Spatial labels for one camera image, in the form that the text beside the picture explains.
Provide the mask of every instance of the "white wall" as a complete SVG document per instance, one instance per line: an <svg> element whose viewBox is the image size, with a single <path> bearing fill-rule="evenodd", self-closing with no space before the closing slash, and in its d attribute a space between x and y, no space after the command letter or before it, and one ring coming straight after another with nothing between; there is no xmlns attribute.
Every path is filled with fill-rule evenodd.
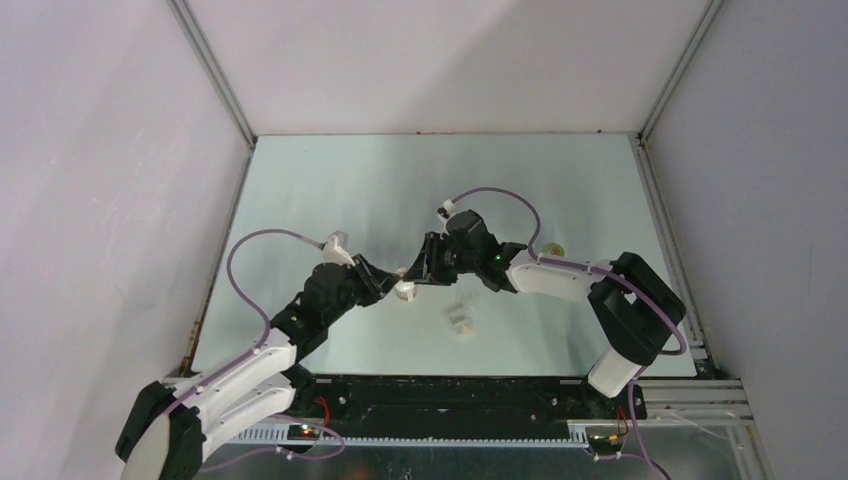
<svg viewBox="0 0 848 480"><path fill-rule="evenodd" d="M4 2L0 22L0 476L117 478L245 147L166 2Z"/></svg>
<svg viewBox="0 0 848 480"><path fill-rule="evenodd" d="M707 0L194 0L257 133L632 131Z"/></svg>
<svg viewBox="0 0 848 480"><path fill-rule="evenodd" d="M651 142L780 479L845 476L846 21L844 0L728 2Z"/></svg>

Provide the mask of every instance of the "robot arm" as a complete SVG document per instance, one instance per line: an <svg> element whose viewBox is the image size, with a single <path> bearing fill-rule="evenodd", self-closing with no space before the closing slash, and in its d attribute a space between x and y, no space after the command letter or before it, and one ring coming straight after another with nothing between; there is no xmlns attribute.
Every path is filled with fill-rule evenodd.
<svg viewBox="0 0 848 480"><path fill-rule="evenodd" d="M123 479L193 478L230 438L289 408L296 392L281 372L318 348L348 310L376 303L399 280L361 255L348 255L345 239L342 232L329 238L323 248L328 261L274 316L261 345L239 361L223 361L172 387L153 382L139 393L115 447L126 462Z"/></svg>
<svg viewBox="0 0 848 480"><path fill-rule="evenodd" d="M686 310L680 299L638 255L625 252L612 262L577 262L532 255L526 245L499 243L473 210L451 215L441 234L430 232L404 281L451 285L458 274L474 273L490 290L542 293L592 307L610 342L588 376L607 397L617 396L641 369L651 365L671 335L641 299L614 278L625 278L678 325Z"/></svg>

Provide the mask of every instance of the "wire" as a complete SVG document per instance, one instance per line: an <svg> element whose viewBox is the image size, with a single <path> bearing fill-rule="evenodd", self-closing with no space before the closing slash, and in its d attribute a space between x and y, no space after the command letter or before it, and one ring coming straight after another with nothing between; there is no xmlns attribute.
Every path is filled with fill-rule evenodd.
<svg viewBox="0 0 848 480"><path fill-rule="evenodd" d="M267 235L267 234L270 234L270 233L279 233L279 234L283 234L283 235L288 235L288 236L294 237L298 240L302 240L302 241L308 243L309 245L312 245L313 247L315 247L319 250L321 249L321 244L316 242L315 240L312 240L311 238L306 237L304 235L301 235L299 233L292 232L291 230L284 230L282 228L266 228L266 229L263 229L263 230L257 230L253 233L249 233L249 234L245 235L244 237L242 237L241 240L239 240L238 242L236 242L235 245L233 245L233 248L230 250L230 255L227 257L227 278L229 278L230 285L233 286L233 290L235 290L236 294L238 294L238 296L241 297L241 299L244 300L244 302L247 303L250 306L250 308L252 308L253 310L256 311L256 313L259 314L259 316L262 318L262 322L264 324L264 328L262 330L262 335L260 335L259 340L257 340L254 343L255 345L262 345L263 343L265 343L265 340L268 339L268 335L271 333L271 319L268 317L268 314L265 313L264 310L262 310L262 307L260 307L259 305L256 304L256 302L251 300L251 298L248 297L247 294L244 293L244 291L238 286L238 282L236 282L235 276L233 276L233 258L235 257L238 249L241 248L241 246L244 245L248 240L250 240L251 238L254 238L254 237L258 237L260 235ZM247 360L251 356L253 356L253 349L252 348L250 350L247 350L243 354L239 355L238 357L236 357L235 359L233 359L232 361L230 361L229 363L227 363L223 367L212 372L208 377L206 377L205 379L201 380L196 385L189 388L185 393L180 395L176 400L174 400L170 405L168 405L168 408L166 408L162 412L162 415L165 415L165 416L170 415L171 412L173 412L178 406L182 405L183 402L185 402L192 395L197 393L198 387L205 387L206 385L209 385L210 383L214 382L215 380L221 378L222 375L226 374L227 372L229 372L230 370L232 370L233 368L235 368L236 366L241 364L241 362Z"/></svg>
<svg viewBox="0 0 848 480"><path fill-rule="evenodd" d="M527 242L527 253L530 254L531 258L533 258L534 260L536 260L540 263L560 265L560 266L568 268L570 270L578 270L578 271L581 271L581 272L588 271L588 272L591 272L591 273L596 273L596 274L599 274L599 275L603 275L603 276L619 283L620 285L622 285L627 290L633 292L636 295L636 297L639 298L639 300L642 300L642 302L644 302L648 306L648 308L650 308L654 312L654 314L656 314L657 317L659 317L659 319L663 322L663 324L665 324L665 326L668 327L671 334L674 335L674 338L677 340L677 344L678 344L677 350L663 350L663 351L660 352L660 354L661 355L683 355L684 353L686 353L686 340L683 338L683 334L680 333L680 330L677 329L677 326L674 324L674 322L671 320L671 318L669 318L669 316L659 307L659 305L657 305L651 299L651 297L649 297L642 290L636 288L636 285L633 285L633 283L631 283L630 281L628 281L627 279L625 279L621 275L617 275L616 273L613 273L612 271L604 269L604 268L589 266L589 265L584 264L584 263L572 262L570 260L564 260L564 259L558 259L558 258L552 258L552 257L545 257L545 256L539 257L539 255L536 253L536 250L533 248L533 244L536 242L536 238L539 236L539 232L542 230L542 219L541 219L541 217L539 217L539 212L536 210L536 208L530 202L528 202L527 199L525 199L521 195L519 195L515 192L512 192L510 190L506 190L504 188L499 188L499 187L477 187L477 188L472 188L471 190L465 191L463 193L460 193L459 195L457 195L456 197L451 199L451 201L453 203L457 203L460 200L462 200L463 198L468 197L470 195L473 195L475 193L479 193L479 192L496 192L496 193L502 193L504 195L508 195L508 196L518 200L519 202L523 203L524 206L526 206L530 210L530 212L533 214L533 218L536 219L536 229L533 231L533 235L530 237L530 240Z"/></svg>
<svg viewBox="0 0 848 480"><path fill-rule="evenodd" d="M333 430L331 428L327 428L325 425L316 425L314 423L309 423L309 422L307 422L303 419L300 419L300 418L297 418L297 417L292 417L292 416L289 416L289 415L284 415L282 413L271 415L271 417L278 418L278 419L281 419L281 420L286 420L288 422L291 422L292 424L308 425L312 428L316 428L318 430L321 430L323 433L329 434L331 437L338 440L339 447L336 450L334 450L330 453L324 454L324 455L304 455L302 453L292 452L291 450L285 449L280 445L277 445L275 447L261 447L261 448L256 448L254 450L250 450L248 452L245 452L245 453L243 453L243 454L241 454L241 455L239 455L235 458L231 458L230 460L227 460L226 462L219 463L218 465L213 465L211 467L202 467L200 470L198 470L198 473L209 473L209 472L216 472L218 470L223 470L225 468L228 468L228 467L235 465L236 463L241 462L242 460L250 458L254 455L259 455L261 453L277 453L277 454L284 453L286 455L286 457L288 457L288 458L300 458L300 459L303 459L303 460L326 460L328 458L332 458L332 457L335 457L335 456L341 454L345 450L345 448L347 448L347 444L344 441L344 437L339 435L339 433L336 432L335 430Z"/></svg>
<svg viewBox="0 0 848 480"><path fill-rule="evenodd" d="M236 294L242 300L244 300L244 302L248 306L250 306L254 311L256 311L256 313L259 314L259 317L262 318L262 323L263 323L263 327L264 327L262 334L259 336L259 339L254 343L254 345L261 345L262 343L265 342L265 340L268 339L268 335L271 332L271 319L268 316L268 314L265 313L265 311L262 309L262 307L260 307L256 302L254 302L246 293L244 293L244 291L241 289L241 287L239 287L238 282L236 281L235 276L233 275L233 259L235 258L236 252L238 252L239 248L241 248L242 245L244 245L248 240L255 238L255 237L258 237L260 235L267 235L267 234L271 234L271 233L288 235L290 237L294 237L298 240L306 242L307 244L309 244L309 245L311 245L311 246L313 246L313 247L315 247L319 250L321 249L321 244L319 242L312 240L311 238L306 237L304 235L301 235L299 233L293 232L291 230L285 230L285 229L282 229L282 228L266 228L266 229L263 229L263 230L257 230L255 232L252 232L252 233L245 235L238 242L236 242L235 245L233 245L233 248L230 250L230 254L227 256L227 278L229 279L230 285L232 285L233 290L235 290ZM171 403L171 405L168 406L168 408L166 408L162 412L162 415L165 415L165 416L170 415L171 412L173 412L186 399L190 398L192 395L197 393L198 387L204 387L206 385L209 385L210 383L214 382L215 380L220 378L222 375L226 374L227 372L229 372L230 370L232 370L233 368L238 366L241 362L243 362L245 359L251 357L252 355L253 355L253 349L250 349L250 350L246 351L245 353L239 355L238 357L236 357L235 359L233 359L232 361L230 361L229 363L227 363L226 365L224 365L220 369L211 373L207 378L198 382L197 385L189 388L184 394L180 395L174 402ZM326 423L329 422L329 408L326 406L326 401L324 402L324 407L325 407L325 424L324 425L310 424L309 422L307 422L305 420L302 420L302 419L299 419L299 418L296 418L296 417L292 417L292 416L289 416L289 415L284 415L284 414L276 414L276 415L272 415L272 417L287 420L287 421L292 422L292 423L309 425L309 426L312 426L313 428L317 428L317 429L321 430L324 433L329 434L330 436L336 438L339 441L339 448L336 451L331 452L331 453L326 454L326 455L314 455L313 456L313 455L302 455L302 454L299 454L299 453L296 453L296 452L291 452L291 451L288 451L288 450L286 450L286 449L284 449L280 446L264 447L264 448L258 448L258 449L246 452L246 453L239 455L236 458L230 459L230 460L228 460L228 461L226 461L222 464L215 465L215 466L212 466L212 467L201 468L199 471L200 472L213 472L213 471L216 471L216 470L221 470L221 469L227 468L231 465L234 465L234 464L236 464L236 463L238 463L238 462L240 462L240 461L242 461L246 458L252 457L254 455L258 455L260 453L267 453L267 452L277 452L277 453L285 452L289 457L302 458L302 459L305 459L305 460L323 460L323 459L326 459L326 458L331 458L331 457L335 457L336 455L339 455L345 449L345 441L344 441L344 438L342 438L342 436L339 435L335 430L332 430L332 429L330 429L326 426Z"/></svg>
<svg viewBox="0 0 848 480"><path fill-rule="evenodd" d="M595 453L592 447L589 447L583 451L586 452L586 454L590 457L597 458L598 460L621 460L622 458L636 458L638 460L643 460L642 457L633 453L621 453L619 455L598 455L597 453ZM665 480L671 480L671 475L669 475L668 472L666 472L665 469L662 468L659 463L653 460L651 460L651 463L653 464L653 467L655 467L657 471L659 471L660 474L665 477Z"/></svg>
<svg viewBox="0 0 848 480"><path fill-rule="evenodd" d="M648 308L650 308L651 311L653 311L654 314L656 314L657 317L659 317L659 319L663 322L663 324L665 324L665 326L668 328L668 330L671 332L672 335L674 335L674 338L677 340L677 343L678 343L677 350L663 350L663 351L660 352L660 354L661 355L676 356L676 355L683 355L684 353L686 353L686 348L687 348L686 340L683 338L683 334L680 333L680 330L677 329L677 326L674 324L674 322L671 320L671 318L669 318L669 316L659 307L659 305L656 304L656 302L654 302L651 299L651 297L648 296L648 294L646 294L645 292L643 292L639 288L636 288L636 285L633 285L633 283L631 283L630 281L628 281L627 279L625 279L621 275L618 275L618 274L616 274L616 273L614 273L610 270L606 270L606 269L603 269L603 268L600 268L600 267L590 266L590 265L578 263L578 262L572 262L570 260L564 260L564 259L558 259L558 258L552 258L552 257L545 257L545 256L539 257L538 254L536 253L536 251L533 249L533 243L536 241L536 237L539 236L539 232L542 229L542 220L539 217L539 212L536 210L536 208L533 207L533 205L530 204L530 202L528 202L521 195L519 195L515 192L512 192L512 191L503 189L503 188L498 188L498 187L478 187L478 188L473 188L471 190L468 190L466 192L463 192L463 193L457 195L451 201L453 203L457 203L460 200L462 200L463 198L465 198L469 195L478 193L478 192L497 192L497 193L502 193L502 194L508 195L512 198L517 199L521 203L523 203L530 210L530 212L533 213L533 217L536 219L536 229L533 231L533 235L530 237L530 241L528 242L527 252L530 254L530 256L534 260L536 260L540 263L548 263L548 264L552 264L552 265L559 265L559 266L568 268L570 270L577 270L577 271L581 271L581 272L587 272L588 271L588 272L591 272L591 273L597 273L599 275L603 275L603 276L619 283L620 285L622 285L627 290L633 292L636 295L636 297L639 298L639 300L642 300L642 302L644 302L645 305L647 305ZM648 467L650 467L651 472L653 472L654 475L657 475L658 473L663 473L663 474L666 475L666 478L669 478L668 474L665 473L665 470L663 470L662 467L655 468L655 466L658 467L658 465L656 465L656 462L651 460L651 457L648 455L648 449L645 447L645 442L642 439L642 433L639 431L639 425L636 421L636 405L635 405L635 400L633 398L633 387L635 386L636 379L639 378L639 376L642 375L645 372L646 369L647 369L647 367L640 368L639 371L636 372L636 375L634 375L633 378L627 383L627 400L628 400L628 406L630 407L630 419L633 422L633 432L636 434L636 439L639 443L639 449L642 451L642 457L645 460L645 463L648 464Z"/></svg>
<svg viewBox="0 0 848 480"><path fill-rule="evenodd" d="M338 449L336 449L335 451L332 451L330 453L324 454L324 455L305 455L303 453L292 452L291 450L286 450L285 448L280 447L281 450L283 452L285 452L287 456L294 457L294 458L300 458L302 460L326 460L328 458L333 458L333 457L341 454L345 450L345 448L347 448L347 444L344 441L344 437L339 435L339 433L336 432L335 430L333 430L332 428L325 427L325 426L322 426L322 425L318 425L318 424L315 424L315 423L309 423L309 422L307 422L307 421L305 421L301 418L292 417L291 415L286 415L284 413L275 413L274 415L271 415L270 418L276 418L276 419L279 419L279 420L286 420L286 421L292 422L294 424L299 423L299 424L303 424L303 425L308 425L312 428L317 428L318 430L321 430L325 434L329 433L331 437L335 438L339 442L339 448Z"/></svg>

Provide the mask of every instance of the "light green surface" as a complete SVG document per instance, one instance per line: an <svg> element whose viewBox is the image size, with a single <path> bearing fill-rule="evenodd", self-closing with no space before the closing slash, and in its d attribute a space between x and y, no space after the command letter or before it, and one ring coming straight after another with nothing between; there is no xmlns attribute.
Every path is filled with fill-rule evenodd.
<svg viewBox="0 0 848 480"><path fill-rule="evenodd" d="M538 246L557 242L570 258L640 254L668 278L626 135L365 135L260 137L229 248L262 228L318 241L335 230L348 250L374 265L408 266L427 231L439 230L442 202L478 186L515 191L539 210ZM530 212L516 200L481 193L474 209L500 241L526 242ZM271 235L245 244L234 272L270 316L303 287L320 252ZM474 333L458 336L446 309L478 293ZM193 369L243 350L261 332L257 315L233 292L222 265ZM418 375L584 375L607 342L588 306L533 294L492 293L471 276L452 288L419 287L348 312L303 364L320 373ZM693 376L691 356L661 357L655 376Z"/></svg>

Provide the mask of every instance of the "white cable clip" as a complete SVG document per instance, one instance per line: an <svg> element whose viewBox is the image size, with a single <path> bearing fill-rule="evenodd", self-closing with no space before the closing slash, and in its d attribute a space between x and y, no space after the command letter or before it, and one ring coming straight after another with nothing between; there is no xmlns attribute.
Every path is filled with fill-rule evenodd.
<svg viewBox="0 0 848 480"><path fill-rule="evenodd" d="M442 225L447 225L448 220L450 220L450 217L453 216L454 210L456 210L456 205L454 205L450 199L447 199L444 203L442 203L442 208L445 210L445 214L447 216L444 216L441 212L439 212L436 216L439 217L439 221L442 222Z"/></svg>
<svg viewBox="0 0 848 480"><path fill-rule="evenodd" d="M336 230L327 237L327 242L321 249L324 261L337 265L356 265L345 247L347 247L347 234L341 230Z"/></svg>

